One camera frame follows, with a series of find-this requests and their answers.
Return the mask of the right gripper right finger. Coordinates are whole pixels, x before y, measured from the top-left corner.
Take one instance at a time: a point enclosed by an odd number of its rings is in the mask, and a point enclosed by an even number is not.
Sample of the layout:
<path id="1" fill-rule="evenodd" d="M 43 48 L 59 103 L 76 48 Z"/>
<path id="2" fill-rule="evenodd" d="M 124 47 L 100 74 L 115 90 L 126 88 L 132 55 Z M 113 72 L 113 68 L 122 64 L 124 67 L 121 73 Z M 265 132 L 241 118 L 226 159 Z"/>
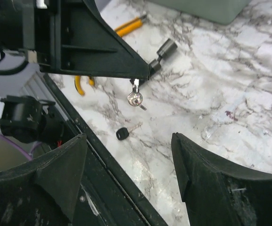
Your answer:
<path id="1" fill-rule="evenodd" d="M 272 174 L 208 151 L 181 133 L 171 149 L 192 226 L 272 226 Z"/>

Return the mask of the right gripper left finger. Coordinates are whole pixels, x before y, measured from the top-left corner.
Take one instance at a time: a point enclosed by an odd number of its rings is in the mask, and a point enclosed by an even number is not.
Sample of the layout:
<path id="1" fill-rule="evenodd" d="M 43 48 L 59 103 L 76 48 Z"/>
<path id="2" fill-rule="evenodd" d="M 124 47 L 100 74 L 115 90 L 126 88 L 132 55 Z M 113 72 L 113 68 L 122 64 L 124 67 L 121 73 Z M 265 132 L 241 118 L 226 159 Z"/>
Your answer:
<path id="1" fill-rule="evenodd" d="M 67 226 L 74 218 L 87 153 L 80 134 L 0 172 L 0 226 Z"/>

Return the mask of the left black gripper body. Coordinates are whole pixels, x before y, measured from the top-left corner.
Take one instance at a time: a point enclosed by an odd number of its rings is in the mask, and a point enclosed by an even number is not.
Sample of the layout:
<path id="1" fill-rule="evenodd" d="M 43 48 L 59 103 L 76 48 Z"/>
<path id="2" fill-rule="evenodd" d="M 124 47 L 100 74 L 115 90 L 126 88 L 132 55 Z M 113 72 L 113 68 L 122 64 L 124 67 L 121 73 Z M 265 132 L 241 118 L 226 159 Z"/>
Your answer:
<path id="1" fill-rule="evenodd" d="M 14 75 L 34 62 L 45 73 L 62 73 L 61 0 L 0 0 L 0 63 L 7 52 L 24 55 L 21 64 L 0 69 Z"/>

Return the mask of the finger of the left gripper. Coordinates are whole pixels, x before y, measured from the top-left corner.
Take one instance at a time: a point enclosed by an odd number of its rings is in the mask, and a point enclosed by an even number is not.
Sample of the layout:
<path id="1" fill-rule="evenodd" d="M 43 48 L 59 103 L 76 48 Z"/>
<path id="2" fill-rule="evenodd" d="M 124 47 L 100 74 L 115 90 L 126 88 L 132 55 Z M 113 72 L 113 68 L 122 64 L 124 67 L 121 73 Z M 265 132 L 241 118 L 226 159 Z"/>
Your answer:
<path id="1" fill-rule="evenodd" d="M 146 80 L 150 67 L 101 17 L 93 0 L 46 0 L 45 73 Z"/>

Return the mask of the small silver key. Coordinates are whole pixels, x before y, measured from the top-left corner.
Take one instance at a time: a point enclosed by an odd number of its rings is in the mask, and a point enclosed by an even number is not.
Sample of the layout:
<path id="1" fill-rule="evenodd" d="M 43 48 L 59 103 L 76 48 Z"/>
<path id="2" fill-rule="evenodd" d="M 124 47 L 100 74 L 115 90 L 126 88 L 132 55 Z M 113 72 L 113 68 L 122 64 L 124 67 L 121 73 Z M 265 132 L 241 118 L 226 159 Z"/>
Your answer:
<path id="1" fill-rule="evenodd" d="M 134 107 L 138 106 L 142 110 L 146 111 L 147 108 L 142 105 L 143 96 L 142 96 L 142 94 L 140 93 L 140 90 L 139 90 L 139 82 L 140 82 L 139 79 L 134 80 L 133 87 L 132 87 L 132 92 L 128 95 L 127 100 L 128 100 L 128 103 L 131 106 L 134 106 Z"/>

